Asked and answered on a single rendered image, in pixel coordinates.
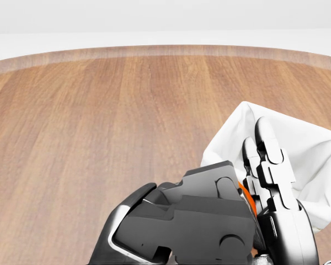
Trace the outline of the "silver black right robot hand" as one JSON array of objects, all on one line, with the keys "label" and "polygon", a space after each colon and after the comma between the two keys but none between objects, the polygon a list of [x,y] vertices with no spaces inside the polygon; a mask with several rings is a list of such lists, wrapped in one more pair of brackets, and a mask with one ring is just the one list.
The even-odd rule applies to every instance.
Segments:
[{"label": "silver black right robot hand", "polygon": [[109,215],[88,265],[319,265],[308,214],[292,192],[295,176],[265,117],[242,146],[238,194],[230,161],[187,171],[179,183],[148,183]]}]

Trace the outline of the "white fabric basket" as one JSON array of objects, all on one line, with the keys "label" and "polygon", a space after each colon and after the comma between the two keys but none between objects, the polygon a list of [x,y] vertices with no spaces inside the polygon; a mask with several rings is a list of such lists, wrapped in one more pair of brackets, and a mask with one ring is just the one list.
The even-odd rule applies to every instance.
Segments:
[{"label": "white fabric basket", "polygon": [[296,182],[295,197],[305,207],[314,233],[331,223],[331,131],[260,105],[241,102],[205,149],[201,166],[231,161],[239,181],[246,171],[242,144],[254,137],[255,123],[266,117],[281,148],[287,151]]}]

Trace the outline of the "orange item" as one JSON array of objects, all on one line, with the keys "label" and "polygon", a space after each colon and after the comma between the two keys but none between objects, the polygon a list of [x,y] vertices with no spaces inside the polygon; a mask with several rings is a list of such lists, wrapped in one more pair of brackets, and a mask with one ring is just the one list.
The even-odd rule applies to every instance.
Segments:
[{"label": "orange item", "polygon": [[238,182],[238,194],[245,201],[245,203],[247,204],[250,212],[252,213],[252,215],[256,219],[257,218],[257,209],[256,209],[255,201],[253,200],[253,198],[252,198],[251,194],[249,193],[249,191],[240,182]]}]

